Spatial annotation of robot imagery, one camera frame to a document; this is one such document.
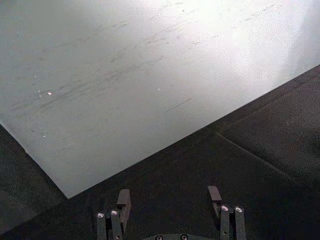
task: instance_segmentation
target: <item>metal sheet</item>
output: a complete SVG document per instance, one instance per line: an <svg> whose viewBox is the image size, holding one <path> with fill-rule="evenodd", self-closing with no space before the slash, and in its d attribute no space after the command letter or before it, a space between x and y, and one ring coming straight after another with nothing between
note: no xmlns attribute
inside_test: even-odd
<svg viewBox="0 0 320 240"><path fill-rule="evenodd" d="M0 1L0 121L70 198L318 65L319 10Z"/></svg>

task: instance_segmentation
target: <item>gray surface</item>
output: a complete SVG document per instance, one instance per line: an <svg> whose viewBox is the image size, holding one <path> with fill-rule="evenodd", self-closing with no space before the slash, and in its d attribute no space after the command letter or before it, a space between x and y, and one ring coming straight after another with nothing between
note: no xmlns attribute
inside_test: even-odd
<svg viewBox="0 0 320 240"><path fill-rule="evenodd" d="M68 198L320 62L312 0L0 3L0 121Z"/></svg>

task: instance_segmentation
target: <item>black cloth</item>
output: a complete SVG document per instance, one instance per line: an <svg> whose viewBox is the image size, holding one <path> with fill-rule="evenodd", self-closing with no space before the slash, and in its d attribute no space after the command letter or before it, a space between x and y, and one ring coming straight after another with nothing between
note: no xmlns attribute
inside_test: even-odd
<svg viewBox="0 0 320 240"><path fill-rule="evenodd" d="M294 128L282 121L288 121L289 113L300 116L292 106L296 108L301 100L317 98L319 85L314 84L318 81L314 77L319 75L320 66L2 237L95 239L95 214L113 208L119 190L128 188L132 203L128 240L158 233L217 238L207 190L215 185L226 204L244 207L247 239L320 239L320 195L315 187L319 174L306 170L310 156L315 165L319 163L317 148L311 147L317 139L308 141L311 146L304 143L302 149L298 144L292 147L295 141L291 139L297 134L306 136L299 141L310 139L308 133L316 129L319 117L314 114L318 100L302 103L304 118ZM301 162L284 164L296 161L286 155L290 150Z"/></svg>
<svg viewBox="0 0 320 240"><path fill-rule="evenodd" d="M220 132L306 187L320 186L320 78Z"/></svg>
<svg viewBox="0 0 320 240"><path fill-rule="evenodd" d="M0 125L0 234L67 198Z"/></svg>

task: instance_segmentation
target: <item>black surface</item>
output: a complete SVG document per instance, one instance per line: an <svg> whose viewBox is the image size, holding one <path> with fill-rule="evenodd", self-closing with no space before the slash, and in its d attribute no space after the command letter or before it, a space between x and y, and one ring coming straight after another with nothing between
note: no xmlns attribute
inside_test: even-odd
<svg viewBox="0 0 320 240"><path fill-rule="evenodd" d="M221 131L306 187L320 186L320 78Z"/></svg>
<svg viewBox="0 0 320 240"><path fill-rule="evenodd" d="M318 66L3 238L95 239L96 213L114 208L125 188L131 194L127 239L160 233L218 238L207 189L215 185L224 203L244 207L247 239L320 239L319 173L307 169L310 159L319 163L317 148L309 150L317 140L299 138L308 145L302 149L290 144L317 129L319 84L312 78L319 75ZM300 116L294 128L282 122L289 113ZM283 168L294 151L299 158Z"/></svg>
<svg viewBox="0 0 320 240"><path fill-rule="evenodd" d="M66 200L0 125L0 234Z"/></svg>

